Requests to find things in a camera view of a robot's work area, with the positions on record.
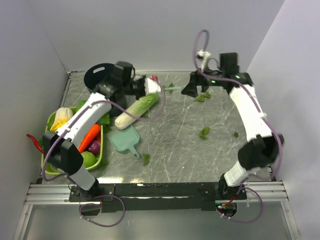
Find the long green napa cabbage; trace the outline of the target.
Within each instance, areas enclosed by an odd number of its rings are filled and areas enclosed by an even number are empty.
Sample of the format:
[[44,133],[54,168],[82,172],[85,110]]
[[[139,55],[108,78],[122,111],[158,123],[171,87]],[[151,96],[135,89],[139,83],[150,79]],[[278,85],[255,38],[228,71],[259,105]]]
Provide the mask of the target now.
[[[136,100],[126,111],[131,115],[140,118],[159,100],[159,98],[159,95],[156,93],[141,97],[139,100]],[[114,124],[119,130],[124,130],[135,121],[135,118],[123,112],[115,119]]]

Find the teal hand brush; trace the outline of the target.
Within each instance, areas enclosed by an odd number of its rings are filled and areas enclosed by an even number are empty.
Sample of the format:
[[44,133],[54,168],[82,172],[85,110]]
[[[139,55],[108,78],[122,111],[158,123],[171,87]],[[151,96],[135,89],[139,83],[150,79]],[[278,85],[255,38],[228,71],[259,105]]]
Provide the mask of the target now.
[[182,87],[181,86],[176,86],[176,87],[166,87],[164,88],[165,91],[179,91],[181,90]]

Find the teal dustpan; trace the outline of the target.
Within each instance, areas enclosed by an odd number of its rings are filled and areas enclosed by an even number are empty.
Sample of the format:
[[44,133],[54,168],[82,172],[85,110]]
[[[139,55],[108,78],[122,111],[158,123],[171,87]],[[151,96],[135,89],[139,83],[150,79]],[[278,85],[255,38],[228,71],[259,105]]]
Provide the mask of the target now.
[[140,157],[140,154],[135,148],[140,142],[140,136],[132,125],[109,136],[108,139],[119,153],[129,151],[135,159]]

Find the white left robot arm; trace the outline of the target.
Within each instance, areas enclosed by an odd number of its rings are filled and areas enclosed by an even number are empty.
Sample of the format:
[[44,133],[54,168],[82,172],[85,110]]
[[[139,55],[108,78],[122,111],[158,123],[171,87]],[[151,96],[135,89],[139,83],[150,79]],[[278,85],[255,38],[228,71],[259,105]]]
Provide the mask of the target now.
[[146,79],[135,80],[135,73],[134,66],[126,61],[102,63],[92,67],[86,75],[98,79],[88,100],[67,123],[54,132],[46,131],[42,137],[42,170],[46,169],[47,164],[61,170],[61,176],[66,176],[77,185],[82,197],[87,201],[98,197],[99,181],[86,169],[78,148],[93,125],[112,108],[127,112],[113,101],[118,95],[131,95],[136,98],[146,95]]

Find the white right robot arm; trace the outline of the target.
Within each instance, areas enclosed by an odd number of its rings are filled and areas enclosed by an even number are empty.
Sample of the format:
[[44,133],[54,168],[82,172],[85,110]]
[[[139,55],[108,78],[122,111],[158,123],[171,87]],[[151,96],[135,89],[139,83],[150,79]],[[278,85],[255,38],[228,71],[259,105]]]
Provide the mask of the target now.
[[208,51],[198,51],[195,58],[201,60],[201,67],[190,74],[189,83],[181,93],[196,98],[197,86],[201,86],[202,92],[210,86],[222,87],[235,104],[245,129],[247,142],[238,151],[236,163],[218,181],[219,195],[230,199],[250,176],[276,161],[284,137],[280,133],[274,134],[266,123],[266,115],[258,103],[250,75],[239,71],[237,53],[220,54],[217,70],[208,67],[211,60]]

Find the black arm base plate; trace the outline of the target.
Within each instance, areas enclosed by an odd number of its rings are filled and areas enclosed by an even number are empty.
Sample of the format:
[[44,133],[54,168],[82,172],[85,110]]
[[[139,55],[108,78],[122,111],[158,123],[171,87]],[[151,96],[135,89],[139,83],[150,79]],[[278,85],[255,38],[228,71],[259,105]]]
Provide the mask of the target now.
[[101,183],[87,193],[72,186],[71,203],[94,203],[102,213],[118,211],[196,210],[215,211],[218,202],[246,200],[242,186],[218,182]]

